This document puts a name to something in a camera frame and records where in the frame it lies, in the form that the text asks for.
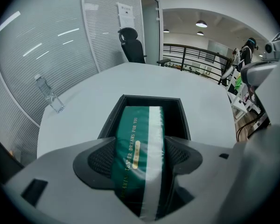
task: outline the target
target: railing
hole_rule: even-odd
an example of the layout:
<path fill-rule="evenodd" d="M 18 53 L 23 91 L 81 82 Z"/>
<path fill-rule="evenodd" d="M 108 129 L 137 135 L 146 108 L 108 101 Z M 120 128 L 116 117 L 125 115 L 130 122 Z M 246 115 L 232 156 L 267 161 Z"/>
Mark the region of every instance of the railing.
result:
<path fill-rule="evenodd" d="M 221 75 L 229 68 L 231 59 L 209 50 L 165 43 L 163 56 L 171 59 L 165 66 L 187 71 L 227 86 L 226 80 L 221 80 Z"/>

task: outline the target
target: gold label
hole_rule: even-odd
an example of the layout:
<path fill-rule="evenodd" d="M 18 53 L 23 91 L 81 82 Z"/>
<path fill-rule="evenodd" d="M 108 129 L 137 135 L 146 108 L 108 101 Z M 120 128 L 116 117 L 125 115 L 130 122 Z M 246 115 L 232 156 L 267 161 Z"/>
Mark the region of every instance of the gold label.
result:
<path fill-rule="evenodd" d="M 135 153 L 134 153 L 134 158 L 133 158 L 133 169 L 138 168 L 138 162 L 139 162 L 139 153 L 140 153 L 140 141 L 137 140 L 135 142 Z"/>

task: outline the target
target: horizontal blinds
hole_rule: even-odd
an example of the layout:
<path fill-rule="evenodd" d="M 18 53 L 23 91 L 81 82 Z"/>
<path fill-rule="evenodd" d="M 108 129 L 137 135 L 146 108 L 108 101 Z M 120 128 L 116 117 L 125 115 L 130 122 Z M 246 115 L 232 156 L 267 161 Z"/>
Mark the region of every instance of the horizontal blinds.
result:
<path fill-rule="evenodd" d="M 83 4 L 91 43 L 101 71 L 127 62 L 119 41 L 117 2 L 133 7 L 137 39 L 141 41 L 139 0 L 84 0 Z"/>
<path fill-rule="evenodd" d="M 36 159 L 39 128 L 16 106 L 0 80 L 0 142 L 23 165 Z"/>
<path fill-rule="evenodd" d="M 0 71 L 22 108 L 38 124 L 47 103 L 35 86 L 43 75 L 60 95 L 98 73 L 87 40 L 81 0 L 15 0 L 0 31 Z"/>

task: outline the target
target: black metal railing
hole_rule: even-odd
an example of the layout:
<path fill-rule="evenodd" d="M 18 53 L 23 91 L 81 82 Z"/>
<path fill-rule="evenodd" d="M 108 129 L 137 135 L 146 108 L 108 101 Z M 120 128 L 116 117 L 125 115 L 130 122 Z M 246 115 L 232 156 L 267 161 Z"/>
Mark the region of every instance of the black metal railing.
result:
<path fill-rule="evenodd" d="M 191 47 L 191 46 L 185 46 L 185 45 L 179 45 L 179 44 L 168 44 L 165 43 L 163 45 L 163 56 L 169 57 L 171 59 L 171 63 L 177 63 L 180 65 L 173 66 L 169 64 L 165 64 L 167 67 L 171 67 L 174 69 L 178 69 L 180 71 L 188 71 L 206 78 L 213 79 L 220 84 L 222 82 L 223 85 L 227 86 L 226 80 L 221 80 L 221 75 L 226 71 L 226 69 L 229 68 L 231 64 L 231 59 L 220 55 L 219 53 L 215 53 L 209 50 L 197 48 L 197 47 Z M 190 64 L 187 61 L 195 62 L 198 64 L 206 65 L 207 68 L 210 68 L 210 70 L 199 68 L 199 70 L 204 70 L 205 73 L 201 74 L 200 72 L 196 71 L 195 68 L 198 68 L 192 63 Z M 221 72 L 215 73 L 211 71 L 212 69 L 220 70 Z"/>

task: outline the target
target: blue headband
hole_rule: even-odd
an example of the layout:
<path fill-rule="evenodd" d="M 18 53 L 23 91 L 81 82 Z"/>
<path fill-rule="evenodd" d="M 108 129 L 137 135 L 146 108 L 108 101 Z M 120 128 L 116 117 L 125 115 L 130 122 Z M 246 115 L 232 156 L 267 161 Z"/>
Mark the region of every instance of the blue headband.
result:
<path fill-rule="evenodd" d="M 251 39 L 248 39 L 248 41 L 251 41 L 251 42 L 253 42 L 253 44 L 255 45 L 255 42 L 254 42 L 254 41 L 252 41 Z"/>

